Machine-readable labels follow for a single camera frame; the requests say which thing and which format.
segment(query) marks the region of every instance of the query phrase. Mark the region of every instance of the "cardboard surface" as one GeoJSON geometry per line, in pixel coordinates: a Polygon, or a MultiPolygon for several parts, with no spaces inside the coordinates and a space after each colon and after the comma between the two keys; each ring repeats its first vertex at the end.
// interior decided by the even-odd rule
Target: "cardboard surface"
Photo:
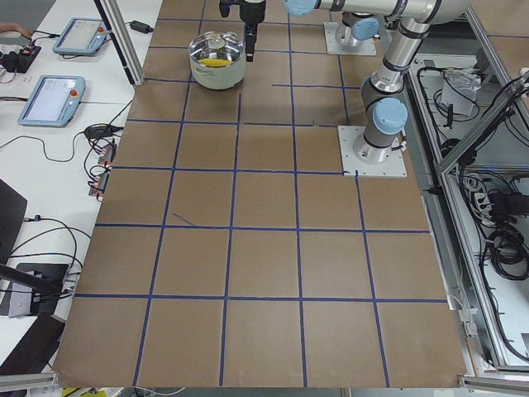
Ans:
{"type": "MultiPolygon", "coordinates": [[[[511,79],[520,77],[520,69],[529,64],[529,3],[478,0],[473,9],[511,79]]],[[[524,98],[523,102],[529,106],[529,99],[524,98]]]]}
{"type": "Polygon", "coordinates": [[[63,385],[456,386],[411,165],[342,175],[336,126],[365,124],[358,88],[377,60],[324,55],[314,23],[329,12],[269,2],[245,80],[213,92],[188,80],[185,51],[199,30],[241,31],[238,9],[221,21],[217,7],[161,9],[55,362],[63,385]]]}

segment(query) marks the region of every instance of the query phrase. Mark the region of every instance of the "grid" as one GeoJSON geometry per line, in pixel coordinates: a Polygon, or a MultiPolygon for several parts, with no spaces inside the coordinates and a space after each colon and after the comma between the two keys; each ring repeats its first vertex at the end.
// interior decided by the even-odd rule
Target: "grid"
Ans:
{"type": "MultiPolygon", "coordinates": [[[[164,17],[164,14],[171,10],[171,4],[165,2],[162,7],[150,55],[159,56],[162,55],[160,51],[182,49],[182,46],[178,45],[157,44],[163,41],[163,37],[160,36],[164,33],[160,27],[167,21],[198,24],[198,31],[193,32],[192,35],[202,31],[204,24],[216,23],[215,20],[207,19],[207,14],[212,11],[212,6],[215,4],[211,0],[203,1],[201,14],[195,18],[164,17]]],[[[270,4],[269,10],[272,8],[272,11],[277,11],[273,7],[277,7],[277,4],[275,6],[270,4]]],[[[191,10],[193,10],[193,2],[189,2],[189,7],[183,7],[184,13],[193,13],[191,10]]],[[[319,17],[323,15],[328,20],[329,13],[324,14],[318,15],[319,17]]],[[[225,100],[220,112],[215,109],[214,103],[208,102],[208,98],[202,97],[202,101],[194,102],[193,95],[206,91],[202,91],[190,75],[186,79],[170,78],[173,77],[169,75],[174,73],[174,70],[166,70],[164,73],[160,72],[157,77],[150,77],[148,84],[138,89],[96,224],[85,271],[79,282],[78,293],[75,295],[64,341],[55,363],[55,367],[63,374],[64,383],[78,387],[94,386],[94,382],[105,386],[427,385],[442,387],[456,385],[456,375],[464,370],[464,366],[460,358],[455,330],[450,325],[450,312],[446,305],[439,270],[436,267],[434,248],[423,214],[422,202],[419,199],[419,191],[413,177],[406,179],[405,182],[403,182],[405,179],[366,180],[359,178],[358,175],[355,178],[343,178],[336,134],[337,122],[334,122],[336,116],[333,113],[336,109],[333,108],[328,112],[329,117],[316,114],[312,122],[300,122],[298,112],[303,112],[302,99],[307,92],[306,89],[313,92],[327,88],[340,92],[341,123],[361,121],[361,117],[359,119],[358,116],[350,114],[350,92],[358,95],[359,91],[358,86],[346,85],[348,76],[344,73],[343,65],[350,60],[340,56],[332,57],[333,60],[337,59],[336,72],[340,76],[340,85],[325,84],[325,81],[323,84],[314,85],[295,84],[297,77],[294,75],[294,70],[297,69],[294,63],[298,60],[294,58],[299,54],[322,55],[322,53],[311,51],[312,44],[307,50],[295,50],[294,46],[300,48],[300,45],[293,44],[293,38],[298,37],[294,35],[293,30],[297,27],[320,25],[297,24],[291,21],[290,17],[285,22],[274,22],[270,25],[287,28],[288,49],[258,50],[255,62],[258,64],[264,58],[263,54],[267,53],[287,55],[286,79],[285,76],[278,78],[278,80],[285,79],[287,83],[269,84],[266,78],[264,83],[260,83],[257,79],[254,82],[250,79],[252,72],[249,71],[242,86],[215,94],[225,100]],[[167,89],[165,92],[165,87],[168,86],[174,89],[167,89]],[[268,115],[262,115],[263,119],[260,119],[255,117],[255,114],[245,113],[245,108],[250,106],[245,102],[245,98],[259,100],[254,96],[256,89],[264,93],[282,89],[282,93],[288,95],[289,114],[285,114],[283,120],[271,122],[267,119],[268,115]],[[175,98],[181,98],[181,103],[174,100],[175,98]],[[218,133],[210,133],[213,128],[218,133]],[[265,141],[260,144],[259,153],[264,156],[261,159],[263,163],[272,166],[241,167],[240,163],[249,158],[248,146],[242,145],[244,139],[254,136],[249,131],[257,134],[263,128],[268,128],[266,131],[272,133],[281,131],[283,135],[279,133],[278,135],[281,135],[282,139],[285,134],[289,134],[290,154],[282,155],[285,159],[284,164],[279,164],[276,158],[270,161],[271,157],[263,155],[266,151],[262,150],[262,145],[269,144],[265,141]],[[145,132],[158,135],[154,135],[150,141],[144,141],[145,132]],[[205,142],[204,145],[194,146],[196,142],[190,137],[197,135],[198,141],[205,142]],[[160,139],[156,141],[158,143],[153,143],[153,140],[158,138],[160,139]],[[209,139],[214,143],[210,146],[223,150],[219,149],[218,153],[210,151],[211,148],[208,149],[207,144],[209,139]],[[201,157],[201,153],[204,152],[210,157],[201,157]],[[395,213],[391,208],[385,208],[388,203],[384,202],[380,205],[380,200],[386,200],[384,196],[376,193],[380,191],[381,186],[389,194],[396,194],[398,199],[406,204],[403,206],[409,208],[402,213],[395,213]],[[327,188],[330,195],[322,192],[327,188]],[[268,204],[268,212],[261,211],[268,204]],[[277,214],[283,207],[286,208],[284,213],[277,214]],[[197,242],[191,237],[186,240],[187,236],[193,235],[203,236],[202,240],[197,242]],[[204,271],[214,270],[216,279],[209,280],[211,282],[207,284],[209,282],[205,280],[209,277],[207,273],[207,276],[203,277],[205,280],[203,285],[196,285],[194,291],[175,293],[175,289],[186,290],[188,284],[197,282],[196,278],[191,276],[186,279],[186,275],[183,272],[178,273],[178,269],[168,270],[168,263],[177,268],[179,264],[174,258],[183,255],[182,252],[187,252],[185,246],[179,246],[184,244],[182,240],[191,245],[196,244],[194,248],[189,248],[194,251],[188,263],[191,267],[187,271],[193,273],[195,270],[192,268],[196,266],[199,268],[196,271],[200,273],[205,269],[201,268],[200,264],[207,262],[209,267],[204,271]],[[317,250],[313,250],[312,246],[317,246],[320,240],[326,242],[326,245],[321,245],[322,247],[333,246],[334,251],[340,251],[337,247],[343,246],[342,240],[346,244],[354,242],[358,245],[359,249],[354,251],[353,255],[358,256],[358,260],[356,258],[353,260],[358,265],[355,265],[355,274],[347,281],[363,278],[364,289],[361,292],[360,289],[351,292],[347,283],[342,283],[343,285],[340,283],[338,280],[340,277],[329,281],[326,287],[322,286],[325,283],[318,280],[318,271],[314,269],[320,264],[331,269],[335,264],[313,259],[320,254],[317,250]],[[208,244],[212,242],[216,244],[213,244],[216,248],[207,247],[212,251],[216,250],[210,256],[207,256],[207,249],[200,249],[201,242],[205,241],[208,244]],[[248,242],[255,252],[248,253],[241,249],[248,242]],[[409,251],[415,249],[415,245],[426,247],[424,250],[426,253],[416,258],[415,265],[425,266],[428,269],[428,272],[423,272],[429,277],[427,281],[431,281],[431,285],[427,286],[428,290],[417,291],[419,287],[412,285],[411,293],[403,288],[401,294],[392,290],[391,282],[386,282],[387,288],[384,287],[384,279],[388,278],[384,277],[384,268],[380,265],[385,261],[381,253],[384,250],[376,249],[378,264],[374,267],[373,249],[377,246],[392,246],[392,250],[399,253],[401,243],[409,251]],[[270,252],[275,250],[281,251],[274,257],[277,263],[294,265],[294,267],[286,266],[288,271],[295,271],[294,277],[292,274],[287,274],[285,269],[274,268],[276,261],[268,261],[273,256],[270,252]],[[200,260],[197,260],[199,251],[205,252],[201,252],[200,260]],[[264,282],[261,284],[256,282],[256,280],[267,280],[267,277],[260,273],[261,268],[258,266],[250,270],[246,269],[250,267],[248,264],[251,262],[248,257],[251,261],[263,261],[266,265],[270,265],[269,271],[277,272],[275,274],[279,277],[275,280],[270,279],[273,285],[270,285],[270,280],[267,281],[268,285],[264,282]],[[138,266],[127,269],[126,265],[136,262],[138,266]],[[150,264],[152,264],[151,271],[147,266],[150,264]],[[224,270],[221,275],[222,282],[219,281],[221,278],[219,269],[224,270]],[[125,273],[134,273],[136,276],[127,275],[124,280],[125,273]],[[176,277],[177,274],[183,280],[183,285],[172,284],[171,276],[176,277]],[[248,280],[255,290],[247,290],[248,280]],[[341,294],[339,287],[347,293],[341,294]],[[270,290],[276,290],[278,293],[267,293],[270,290]],[[327,311],[336,313],[326,317],[329,316],[327,311]],[[432,316],[432,313],[435,313],[435,316],[430,325],[426,326],[423,332],[419,332],[422,336],[418,339],[424,337],[422,343],[427,347],[421,346],[415,357],[408,361],[404,360],[410,366],[405,366],[405,371],[401,374],[400,365],[397,363],[400,363],[403,357],[399,355],[395,343],[400,344],[402,339],[406,338],[407,332],[413,329],[413,325],[404,327],[398,323],[403,314],[406,315],[407,321],[413,323],[410,320],[413,317],[410,313],[415,312],[419,313],[416,316],[417,325],[421,325],[420,317],[432,316]],[[259,323],[254,313],[269,315],[270,321],[259,323]],[[118,317],[121,324],[130,324],[131,332],[127,337],[131,340],[126,341],[126,347],[118,337],[109,336],[120,332],[118,331],[120,325],[115,324],[114,321],[109,321],[111,325],[108,326],[108,330],[88,332],[86,322],[93,321],[93,316],[118,317]],[[255,320],[258,324],[253,327],[245,320],[255,320]],[[171,327],[175,326],[175,336],[171,332],[166,332],[167,324],[160,325],[164,322],[168,322],[171,327]],[[189,340],[194,341],[193,338],[188,339],[186,335],[178,338],[180,322],[192,323],[190,329],[196,331],[197,339],[202,341],[204,346],[201,348],[197,343],[197,346],[191,347],[191,352],[185,351],[185,347],[182,347],[179,350],[183,357],[182,361],[185,361],[187,355],[187,357],[200,356],[201,362],[199,365],[189,360],[181,365],[179,361],[171,361],[171,365],[175,366],[175,373],[164,372],[164,363],[155,360],[156,357],[159,358],[164,354],[160,345],[163,346],[165,342],[170,343],[172,337],[175,338],[175,345],[183,345],[189,340]],[[266,327],[270,323],[281,329],[274,333],[274,330],[266,327]],[[216,330],[219,337],[216,337],[214,332],[212,334],[203,332],[203,329],[209,326],[215,328],[212,324],[220,326],[216,330]],[[331,368],[332,365],[329,365],[330,369],[328,369],[323,364],[329,359],[331,355],[329,352],[332,352],[332,349],[339,351],[349,348],[344,346],[344,342],[350,342],[346,340],[348,337],[339,333],[339,328],[342,327],[349,328],[348,333],[355,333],[355,328],[358,328],[360,335],[370,334],[366,343],[369,348],[361,346],[360,335],[356,337],[353,352],[359,356],[352,357],[353,360],[346,363],[355,365],[354,362],[360,360],[372,364],[367,367],[360,366],[355,376],[350,373],[353,368],[345,369],[344,372],[342,369],[331,368]],[[445,331],[444,335],[437,338],[438,342],[433,342],[431,334],[439,331],[439,328],[445,331]],[[392,342],[393,331],[403,334],[402,337],[395,337],[394,342],[392,342]],[[341,340],[329,348],[329,351],[320,352],[318,345],[328,338],[327,334],[322,336],[325,332],[334,333],[341,340]],[[155,337],[151,337],[151,334],[157,335],[156,344],[153,342],[155,337]],[[261,346],[255,341],[259,337],[265,340],[270,338],[272,342],[261,346]],[[124,357],[122,359],[113,357],[110,363],[103,366],[103,370],[96,371],[94,367],[97,366],[98,359],[87,354],[84,358],[86,361],[84,366],[72,369],[70,361],[72,357],[80,356],[83,352],[90,353],[91,349],[95,348],[93,343],[96,340],[100,342],[101,338],[107,339],[106,344],[103,344],[105,347],[120,345],[117,350],[121,353],[126,351],[126,354],[122,354],[124,357]],[[237,344],[243,347],[247,344],[246,350],[249,352],[245,352],[237,344]],[[285,353],[278,352],[278,347],[284,348],[285,353]],[[267,356],[268,348],[273,351],[270,356],[267,356]],[[432,356],[422,357],[423,351],[433,352],[441,348],[446,351],[436,352],[435,360],[432,356]],[[274,362],[273,359],[277,360],[278,357],[282,362],[288,363],[289,367],[284,369],[291,372],[283,374],[280,370],[274,369],[275,366],[287,365],[274,362]],[[315,362],[321,362],[322,367],[319,368],[315,362]],[[245,366],[251,366],[254,370],[243,371],[241,368],[245,366]],[[418,380],[416,366],[424,366],[426,371],[434,370],[436,374],[418,380]]],[[[148,77],[149,70],[153,74],[158,73],[158,70],[153,70],[157,66],[149,64],[149,58],[148,55],[145,67],[148,77]]],[[[406,253],[410,257],[415,255],[413,251],[406,253]]],[[[336,263],[341,261],[342,259],[337,256],[336,263]]],[[[412,343],[405,347],[408,350],[415,350],[412,343]]]]}

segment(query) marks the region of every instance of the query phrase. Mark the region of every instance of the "cable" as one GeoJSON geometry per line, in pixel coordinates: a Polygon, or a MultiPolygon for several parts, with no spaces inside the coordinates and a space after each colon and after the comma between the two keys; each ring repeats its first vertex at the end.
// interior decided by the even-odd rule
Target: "cable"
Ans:
{"type": "MultiPolygon", "coordinates": [[[[437,111],[442,115],[444,116],[445,118],[448,118],[448,109],[446,109],[446,105],[444,103],[440,103],[438,102],[439,98],[442,96],[442,88],[441,89],[438,89],[434,94],[433,94],[433,103],[434,105],[436,106],[436,109],[437,111]]],[[[464,118],[464,119],[458,119],[458,118],[454,118],[454,121],[455,122],[471,122],[472,120],[475,120],[476,118],[478,118],[479,114],[481,113],[480,109],[479,109],[479,106],[478,104],[476,103],[476,107],[475,109],[477,109],[478,111],[475,113],[475,115],[473,115],[472,117],[467,117],[467,118],[464,118]]],[[[465,114],[462,114],[462,113],[454,113],[454,116],[466,116],[465,114]]]]}
{"type": "Polygon", "coordinates": [[[46,143],[44,142],[44,140],[40,139],[40,138],[37,138],[35,136],[28,136],[28,135],[20,135],[20,136],[17,136],[16,138],[13,138],[11,139],[9,142],[6,142],[4,143],[3,145],[0,146],[0,150],[3,149],[4,147],[8,146],[8,145],[11,145],[14,141],[17,141],[19,139],[22,139],[22,138],[25,138],[25,139],[32,139],[34,141],[39,141],[41,144],[42,144],[42,150],[44,151],[44,157],[49,160],[49,161],[54,161],[55,163],[68,163],[69,161],[71,161],[74,157],[75,157],[75,138],[77,138],[78,136],[80,135],[83,135],[83,132],[78,132],[77,134],[75,134],[74,138],[72,138],[72,155],[67,158],[67,159],[64,159],[64,160],[61,160],[61,159],[52,159],[51,157],[48,156],[48,152],[46,150],[46,143]]]}
{"type": "Polygon", "coordinates": [[[33,31],[33,33],[42,33],[43,35],[48,35],[48,36],[57,36],[57,37],[60,36],[57,33],[49,33],[48,31],[33,31]]]}
{"type": "Polygon", "coordinates": [[[123,108],[123,109],[122,109],[122,110],[121,110],[116,116],[114,116],[114,118],[113,118],[108,124],[109,124],[109,125],[112,125],[112,123],[115,122],[116,119],[117,119],[118,117],[120,117],[120,115],[121,115],[123,112],[125,112],[125,109],[127,109],[129,106],[131,106],[131,103],[132,103],[132,99],[128,102],[127,105],[125,105],[125,107],[124,107],[124,108],[123,108]]]}
{"type": "Polygon", "coordinates": [[[21,97],[0,97],[0,101],[20,101],[20,102],[27,102],[27,98],[21,98],[21,97]]]}
{"type": "Polygon", "coordinates": [[[77,259],[73,255],[64,254],[63,252],[37,252],[35,254],[11,255],[11,256],[9,256],[9,258],[10,259],[11,258],[29,258],[29,257],[32,257],[32,256],[46,256],[46,255],[50,255],[50,256],[66,256],[66,257],[70,258],[73,262],[79,263],[79,266],[81,268],[83,268],[83,263],[79,259],[77,259]]]}
{"type": "Polygon", "coordinates": [[[443,137],[443,139],[445,141],[448,141],[448,136],[445,135],[445,133],[443,131],[441,131],[441,129],[439,128],[439,126],[437,126],[437,121],[436,121],[436,118],[435,116],[433,115],[433,112],[431,111],[431,107],[430,107],[430,102],[428,101],[428,94],[427,94],[427,91],[426,89],[424,88],[424,85],[422,84],[422,80],[421,80],[421,74],[422,72],[426,71],[426,70],[429,70],[430,68],[428,66],[425,66],[423,68],[420,68],[418,71],[417,71],[417,81],[419,83],[419,88],[421,90],[421,94],[422,94],[422,98],[424,100],[424,103],[426,104],[426,107],[427,107],[427,111],[428,111],[428,115],[430,116],[430,120],[431,120],[431,124],[433,125],[434,127],[434,130],[436,132],[436,141],[437,141],[437,145],[439,147],[441,147],[441,137],[443,137]]]}
{"type": "MultiPolygon", "coordinates": [[[[101,43],[100,47],[103,47],[103,45],[107,44],[109,41],[111,41],[110,38],[106,39],[103,43],[101,43]]],[[[78,55],[64,55],[64,54],[62,54],[61,55],[61,57],[64,60],[72,60],[73,58],[81,58],[81,57],[85,57],[85,56],[91,56],[91,55],[83,55],[83,54],[78,54],[78,55]]]]}
{"type": "MultiPolygon", "coordinates": [[[[51,232],[55,232],[57,230],[64,230],[66,229],[66,227],[54,227],[53,229],[49,229],[49,230],[46,230],[45,232],[42,232],[42,233],[39,233],[39,234],[36,234],[35,236],[31,237],[31,238],[28,238],[27,240],[25,240],[24,242],[22,242],[21,244],[19,244],[18,246],[16,246],[15,248],[13,248],[13,250],[11,251],[11,254],[14,254],[15,252],[18,251],[19,248],[25,246],[28,242],[32,242],[33,240],[35,240],[36,238],[40,237],[40,236],[44,236],[45,234],[47,233],[51,233],[51,232]]],[[[70,227],[69,230],[71,231],[74,231],[74,232],[81,232],[83,233],[86,237],[88,238],[91,238],[89,234],[87,234],[86,232],[82,231],[81,229],[78,229],[76,227],[70,227]]]]}
{"type": "Polygon", "coordinates": [[[9,83],[11,83],[11,82],[12,82],[14,79],[16,79],[16,78],[17,78],[17,71],[15,70],[15,71],[13,72],[13,76],[11,77],[11,79],[9,79],[8,81],[0,81],[0,84],[9,84],[9,83]]]}
{"type": "Polygon", "coordinates": [[[529,362],[529,358],[522,355],[518,350],[514,348],[514,346],[511,344],[511,341],[508,339],[507,334],[505,333],[505,329],[503,328],[502,319],[500,318],[499,308],[498,308],[498,301],[496,300],[496,297],[494,296],[492,289],[490,288],[490,285],[488,284],[487,276],[485,274],[485,264],[484,264],[484,257],[481,256],[479,258],[479,272],[481,273],[481,278],[483,279],[483,282],[485,284],[485,290],[487,292],[488,301],[490,302],[492,308],[493,308],[493,314],[494,319],[496,320],[496,325],[498,326],[498,330],[500,333],[500,337],[502,338],[503,344],[505,347],[517,358],[524,362],[529,362]]]}
{"type": "Polygon", "coordinates": [[[34,45],[38,40],[42,40],[42,39],[56,39],[57,37],[59,37],[60,35],[56,35],[55,33],[50,33],[50,34],[47,34],[45,33],[47,36],[41,36],[41,37],[37,37],[36,39],[33,39],[31,40],[31,43],[32,45],[34,45]]]}
{"type": "Polygon", "coordinates": [[[82,269],[83,268],[83,264],[81,263],[81,261],[79,261],[77,259],[77,239],[75,238],[74,232],[71,230],[71,228],[66,223],[64,223],[63,221],[60,221],[59,219],[43,218],[40,215],[36,215],[34,218],[25,218],[24,219],[24,222],[41,222],[41,221],[57,222],[58,224],[63,226],[69,232],[69,235],[72,237],[72,240],[74,242],[74,254],[72,256],[70,256],[72,258],[72,262],[69,265],[69,270],[71,270],[71,268],[74,266],[75,261],[77,261],[79,263],[79,265],[81,266],[81,269],[82,269]]]}
{"type": "Polygon", "coordinates": [[[167,395],[177,395],[178,393],[181,393],[185,390],[185,387],[182,387],[181,389],[178,389],[176,390],[175,392],[173,393],[158,393],[157,391],[154,391],[154,390],[151,390],[151,389],[146,389],[144,387],[140,387],[140,386],[135,386],[134,387],[134,390],[144,390],[144,391],[148,391],[149,393],[152,393],[153,395],[162,395],[162,396],[167,396],[167,395]]]}

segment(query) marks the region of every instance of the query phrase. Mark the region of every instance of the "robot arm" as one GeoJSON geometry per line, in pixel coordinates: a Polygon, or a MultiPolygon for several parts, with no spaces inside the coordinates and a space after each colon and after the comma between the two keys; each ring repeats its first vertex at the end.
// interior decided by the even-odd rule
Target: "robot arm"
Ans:
{"type": "Polygon", "coordinates": [[[402,18],[382,64],[362,86],[368,124],[364,134],[356,139],[353,151],[364,163],[384,162],[392,151],[394,137],[406,124],[406,107],[391,97],[402,91],[403,76],[430,25],[457,18],[471,3],[472,0],[284,0],[287,11],[298,16],[321,8],[402,18]]]}
{"type": "Polygon", "coordinates": [[[265,20],[266,0],[220,0],[218,6],[223,18],[230,15],[231,6],[239,6],[239,17],[245,23],[246,61],[253,62],[257,26],[265,20]]]}
{"type": "Polygon", "coordinates": [[[284,0],[288,12],[306,15],[314,9],[366,12],[389,18],[412,18],[417,23],[450,22],[470,7],[472,0],[284,0]]]}
{"type": "Polygon", "coordinates": [[[372,88],[383,94],[402,90],[403,76],[430,25],[452,21],[471,3],[472,0],[284,0],[287,11],[298,16],[325,9],[402,18],[383,63],[370,77],[372,88]]]}

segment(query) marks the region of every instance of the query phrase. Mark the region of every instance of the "cooking pot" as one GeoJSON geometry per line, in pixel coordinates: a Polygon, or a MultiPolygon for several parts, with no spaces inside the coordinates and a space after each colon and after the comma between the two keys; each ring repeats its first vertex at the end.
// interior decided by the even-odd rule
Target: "cooking pot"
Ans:
{"type": "Polygon", "coordinates": [[[211,89],[227,89],[245,77],[245,47],[232,31],[208,31],[189,44],[193,78],[211,89]]]}

